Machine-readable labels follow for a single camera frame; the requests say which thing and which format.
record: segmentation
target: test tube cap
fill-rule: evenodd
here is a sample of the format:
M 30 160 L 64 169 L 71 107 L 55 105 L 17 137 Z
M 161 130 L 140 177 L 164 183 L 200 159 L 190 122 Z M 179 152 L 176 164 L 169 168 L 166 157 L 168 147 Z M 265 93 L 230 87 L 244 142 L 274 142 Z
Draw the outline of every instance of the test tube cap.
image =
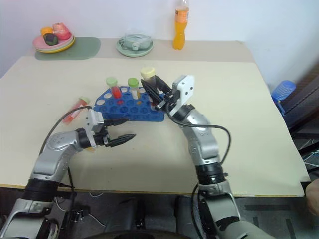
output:
M 109 87 L 116 86 L 118 84 L 118 80 L 112 76 L 106 78 L 105 82 Z
M 148 79 L 150 77 L 153 77 L 155 75 L 155 68 L 154 67 L 143 67 L 141 69 L 141 76 L 144 79 Z
M 132 77 L 128 79 L 128 84 L 130 87 L 138 87 L 139 81 L 136 78 Z
M 79 99 L 84 100 L 87 104 L 89 104 L 91 101 L 89 98 L 87 98 L 85 96 L 81 96 L 81 97 L 79 97 Z

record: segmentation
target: blue test tube rack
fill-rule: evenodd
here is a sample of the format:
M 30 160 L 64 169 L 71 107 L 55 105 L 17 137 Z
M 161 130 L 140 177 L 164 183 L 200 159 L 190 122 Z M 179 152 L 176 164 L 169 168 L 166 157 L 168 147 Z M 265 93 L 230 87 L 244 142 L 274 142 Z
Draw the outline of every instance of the blue test tube rack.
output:
M 122 96 L 114 98 L 108 89 L 95 102 L 94 110 L 100 111 L 105 119 L 128 118 L 131 121 L 162 122 L 163 111 L 152 111 L 149 96 L 144 88 L 139 87 L 140 98 L 134 100 L 129 86 L 121 86 Z

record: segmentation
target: orange juice bottle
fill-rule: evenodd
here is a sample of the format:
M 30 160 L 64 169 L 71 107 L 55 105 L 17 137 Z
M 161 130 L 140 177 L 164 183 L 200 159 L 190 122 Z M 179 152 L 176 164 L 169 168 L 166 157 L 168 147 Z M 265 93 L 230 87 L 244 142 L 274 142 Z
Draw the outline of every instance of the orange juice bottle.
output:
M 176 50 L 183 49 L 185 45 L 185 28 L 188 22 L 188 0 L 179 0 L 175 10 L 175 31 L 176 35 L 173 41 L 173 48 Z

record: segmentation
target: person's hand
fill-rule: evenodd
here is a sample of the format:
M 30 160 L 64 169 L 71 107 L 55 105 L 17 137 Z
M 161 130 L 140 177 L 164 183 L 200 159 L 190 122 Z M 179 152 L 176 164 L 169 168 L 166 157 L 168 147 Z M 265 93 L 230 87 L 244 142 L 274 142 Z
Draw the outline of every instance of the person's hand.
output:
M 319 216 L 319 179 L 311 182 L 306 187 L 306 198 L 309 211 Z

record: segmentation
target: green cap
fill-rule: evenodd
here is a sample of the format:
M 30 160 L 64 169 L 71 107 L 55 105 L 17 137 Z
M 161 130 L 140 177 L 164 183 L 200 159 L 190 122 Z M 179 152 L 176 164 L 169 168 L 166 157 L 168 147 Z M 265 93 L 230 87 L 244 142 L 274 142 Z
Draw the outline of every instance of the green cap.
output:
M 137 87 L 139 86 L 139 81 L 136 78 L 132 77 L 128 79 L 128 84 L 131 87 Z
M 79 99 L 84 100 L 87 104 L 90 103 L 90 99 L 85 96 L 81 96 Z
M 109 87 L 116 86 L 118 84 L 118 80 L 115 77 L 108 77 L 105 82 Z

